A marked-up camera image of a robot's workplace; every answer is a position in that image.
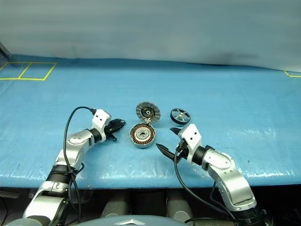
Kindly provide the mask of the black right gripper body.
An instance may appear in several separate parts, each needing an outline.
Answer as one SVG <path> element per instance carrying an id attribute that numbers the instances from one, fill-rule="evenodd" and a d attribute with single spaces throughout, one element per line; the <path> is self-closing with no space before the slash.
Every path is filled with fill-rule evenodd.
<path id="1" fill-rule="evenodd" d="M 177 161 L 180 161 L 182 158 L 187 159 L 188 157 L 188 144 L 185 139 L 182 139 L 179 144 L 176 146 Z"/>

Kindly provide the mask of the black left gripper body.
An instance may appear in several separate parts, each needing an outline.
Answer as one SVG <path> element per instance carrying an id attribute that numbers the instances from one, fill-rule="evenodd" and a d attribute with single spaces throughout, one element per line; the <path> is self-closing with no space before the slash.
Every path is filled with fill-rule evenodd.
<path id="1" fill-rule="evenodd" d="M 116 142 L 117 138 L 113 135 L 113 133 L 117 131 L 117 128 L 118 128 L 118 120 L 110 121 L 109 124 L 104 128 L 106 138 Z"/>

